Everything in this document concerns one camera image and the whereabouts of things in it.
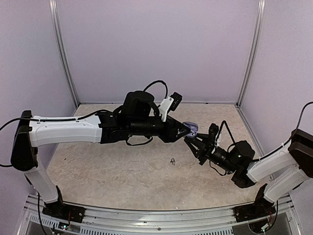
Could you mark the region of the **grey oval earbud case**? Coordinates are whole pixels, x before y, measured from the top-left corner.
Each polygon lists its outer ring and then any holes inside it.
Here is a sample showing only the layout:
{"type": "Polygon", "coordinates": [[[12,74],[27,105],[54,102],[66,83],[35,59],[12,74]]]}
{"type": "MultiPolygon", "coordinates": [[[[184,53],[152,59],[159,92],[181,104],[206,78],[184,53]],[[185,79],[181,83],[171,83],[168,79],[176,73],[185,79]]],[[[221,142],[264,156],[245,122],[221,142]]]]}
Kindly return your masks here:
{"type": "Polygon", "coordinates": [[[188,121],[184,122],[183,125],[185,125],[186,127],[190,129],[190,132],[189,134],[186,135],[186,137],[195,138],[199,130],[198,125],[194,122],[188,122],[188,121]]]}

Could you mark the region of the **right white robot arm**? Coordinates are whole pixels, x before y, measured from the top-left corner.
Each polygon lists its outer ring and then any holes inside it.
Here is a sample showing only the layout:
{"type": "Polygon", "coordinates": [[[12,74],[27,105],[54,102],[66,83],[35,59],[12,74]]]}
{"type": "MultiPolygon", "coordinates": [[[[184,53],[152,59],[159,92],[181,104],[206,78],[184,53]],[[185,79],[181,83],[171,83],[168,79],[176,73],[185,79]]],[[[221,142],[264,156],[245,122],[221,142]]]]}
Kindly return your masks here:
{"type": "Polygon", "coordinates": [[[195,138],[185,137],[184,142],[191,149],[200,165],[206,161],[231,174],[232,181],[240,188],[249,188],[267,176],[284,169],[284,172],[265,185],[261,196],[250,206],[254,217],[261,217],[283,194],[291,191],[313,176],[313,137],[300,129],[291,133],[291,138],[269,155],[254,159],[255,152],[247,141],[232,144],[226,151],[215,146],[217,132],[197,134],[195,138]]]}

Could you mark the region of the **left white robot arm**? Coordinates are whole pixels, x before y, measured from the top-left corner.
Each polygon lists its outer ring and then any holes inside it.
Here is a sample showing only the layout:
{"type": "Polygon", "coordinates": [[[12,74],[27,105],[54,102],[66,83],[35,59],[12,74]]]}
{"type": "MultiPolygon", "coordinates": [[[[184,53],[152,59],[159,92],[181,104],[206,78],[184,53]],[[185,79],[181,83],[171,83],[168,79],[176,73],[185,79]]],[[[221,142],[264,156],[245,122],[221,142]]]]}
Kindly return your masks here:
{"type": "Polygon", "coordinates": [[[176,142],[190,134],[191,129],[168,115],[181,102],[173,93],[160,105],[146,91],[129,92],[124,103],[114,111],[99,110],[78,117],[33,116],[22,113],[14,135],[11,165],[24,175],[57,217],[68,214],[62,195],[37,160],[38,147],[48,144],[90,142],[116,143],[132,136],[144,136],[148,141],[159,137],[164,143],[176,142]]]}

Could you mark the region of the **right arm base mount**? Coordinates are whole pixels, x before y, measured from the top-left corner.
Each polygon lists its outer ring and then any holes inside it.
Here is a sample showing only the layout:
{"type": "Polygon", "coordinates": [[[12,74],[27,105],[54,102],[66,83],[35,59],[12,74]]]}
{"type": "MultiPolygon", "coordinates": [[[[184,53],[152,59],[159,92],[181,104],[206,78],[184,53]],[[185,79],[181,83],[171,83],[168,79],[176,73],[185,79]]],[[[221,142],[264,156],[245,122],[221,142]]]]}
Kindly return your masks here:
{"type": "Polygon", "coordinates": [[[260,187],[253,203],[243,206],[236,206],[233,208],[236,222],[253,220],[270,215],[271,213],[276,213],[274,203],[269,202],[264,198],[266,186],[267,184],[264,184],[262,187],[260,187]]]}

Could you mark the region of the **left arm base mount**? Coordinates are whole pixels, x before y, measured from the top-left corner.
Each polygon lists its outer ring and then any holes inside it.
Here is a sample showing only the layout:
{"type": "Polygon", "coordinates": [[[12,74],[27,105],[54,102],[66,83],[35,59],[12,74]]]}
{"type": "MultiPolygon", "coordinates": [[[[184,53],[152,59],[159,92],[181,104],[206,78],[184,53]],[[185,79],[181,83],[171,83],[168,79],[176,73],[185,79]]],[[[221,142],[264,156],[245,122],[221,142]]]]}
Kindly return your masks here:
{"type": "Polygon", "coordinates": [[[77,223],[82,223],[85,211],[84,207],[64,203],[61,196],[55,202],[45,203],[43,208],[45,215],[77,223]]]}

